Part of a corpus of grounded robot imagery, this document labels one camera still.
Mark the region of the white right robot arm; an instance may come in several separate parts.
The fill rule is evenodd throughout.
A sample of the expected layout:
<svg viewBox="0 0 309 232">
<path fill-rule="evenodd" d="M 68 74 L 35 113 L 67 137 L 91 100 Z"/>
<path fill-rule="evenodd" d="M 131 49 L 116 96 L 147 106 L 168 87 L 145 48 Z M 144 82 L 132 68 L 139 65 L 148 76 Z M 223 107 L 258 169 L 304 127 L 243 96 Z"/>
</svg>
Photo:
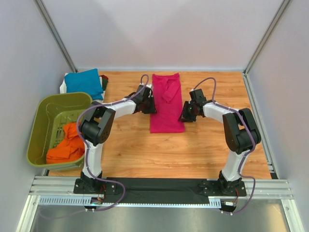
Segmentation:
<svg viewBox="0 0 309 232">
<path fill-rule="evenodd" d="M 223 195 L 228 195 L 242 180 L 242 169 L 247 156 L 261 142 L 261 135 L 249 108 L 234 109 L 207 100 L 201 89 L 190 91 L 180 115 L 180 122 L 195 122 L 197 116 L 215 119 L 224 126 L 225 142 L 229 148 L 228 158 L 214 186 Z"/>
</svg>

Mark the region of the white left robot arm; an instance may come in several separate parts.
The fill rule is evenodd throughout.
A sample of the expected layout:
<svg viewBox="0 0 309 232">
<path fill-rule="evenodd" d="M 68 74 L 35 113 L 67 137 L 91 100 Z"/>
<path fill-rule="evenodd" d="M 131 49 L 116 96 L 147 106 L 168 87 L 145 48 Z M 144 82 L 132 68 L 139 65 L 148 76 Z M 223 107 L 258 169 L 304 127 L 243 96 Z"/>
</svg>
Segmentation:
<svg viewBox="0 0 309 232">
<path fill-rule="evenodd" d="M 111 103 L 92 102 L 91 106 L 80 116 L 79 130 L 84 142 L 84 167 L 81 177 L 76 179 L 74 193 L 96 194 L 103 189 L 102 148 L 108 139 L 115 119 L 138 112 L 155 114 L 153 85 L 140 84 L 137 91 L 120 101 Z"/>
</svg>

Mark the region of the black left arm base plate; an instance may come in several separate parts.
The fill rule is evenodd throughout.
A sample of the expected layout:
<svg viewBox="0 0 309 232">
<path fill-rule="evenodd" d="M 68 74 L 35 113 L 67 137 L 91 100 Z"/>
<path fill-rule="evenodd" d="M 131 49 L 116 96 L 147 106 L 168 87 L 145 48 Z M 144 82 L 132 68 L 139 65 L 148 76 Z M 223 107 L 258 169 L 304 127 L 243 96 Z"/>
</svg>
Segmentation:
<svg viewBox="0 0 309 232">
<path fill-rule="evenodd" d="M 123 193 L 123 188 L 116 183 L 98 181 L 92 178 L 78 178 L 75 181 L 73 193 L 116 195 Z"/>
</svg>

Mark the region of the olive green plastic basket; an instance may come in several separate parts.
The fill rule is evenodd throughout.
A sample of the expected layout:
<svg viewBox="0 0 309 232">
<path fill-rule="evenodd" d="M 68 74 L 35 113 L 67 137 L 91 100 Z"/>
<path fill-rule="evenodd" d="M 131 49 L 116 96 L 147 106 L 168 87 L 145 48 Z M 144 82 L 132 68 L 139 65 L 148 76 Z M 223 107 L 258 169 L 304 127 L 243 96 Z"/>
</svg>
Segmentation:
<svg viewBox="0 0 309 232">
<path fill-rule="evenodd" d="M 48 164 L 46 155 L 49 149 L 57 147 L 64 139 L 63 127 L 76 122 L 78 116 L 92 102 L 89 94 L 84 92 L 64 93 L 44 98 L 38 105 L 30 140 L 27 160 L 36 168 L 50 171 L 67 171 L 79 169 L 84 164 L 84 158 L 76 161 L 65 161 L 59 164 Z"/>
</svg>

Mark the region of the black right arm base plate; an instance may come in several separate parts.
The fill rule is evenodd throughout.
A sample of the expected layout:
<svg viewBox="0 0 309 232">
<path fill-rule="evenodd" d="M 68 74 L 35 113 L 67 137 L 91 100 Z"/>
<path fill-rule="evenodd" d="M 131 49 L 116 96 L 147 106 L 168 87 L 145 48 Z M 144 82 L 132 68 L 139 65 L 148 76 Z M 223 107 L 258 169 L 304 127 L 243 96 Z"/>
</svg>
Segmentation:
<svg viewBox="0 0 309 232">
<path fill-rule="evenodd" d="M 244 182 L 236 180 L 233 182 L 224 182 L 217 180 L 203 180 L 198 184 L 202 194 L 205 196 L 227 196 L 227 197 L 245 197 L 247 196 Z"/>
</svg>

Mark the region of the magenta pink t shirt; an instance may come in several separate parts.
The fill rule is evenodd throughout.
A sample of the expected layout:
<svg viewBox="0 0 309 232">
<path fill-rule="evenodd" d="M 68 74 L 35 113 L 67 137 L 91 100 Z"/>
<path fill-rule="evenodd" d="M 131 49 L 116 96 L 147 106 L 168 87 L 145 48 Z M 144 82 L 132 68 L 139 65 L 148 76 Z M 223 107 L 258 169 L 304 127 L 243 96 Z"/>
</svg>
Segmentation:
<svg viewBox="0 0 309 232">
<path fill-rule="evenodd" d="M 152 75 L 154 103 L 157 113 L 150 115 L 150 133 L 182 133 L 179 121 L 183 110 L 180 75 Z"/>
</svg>

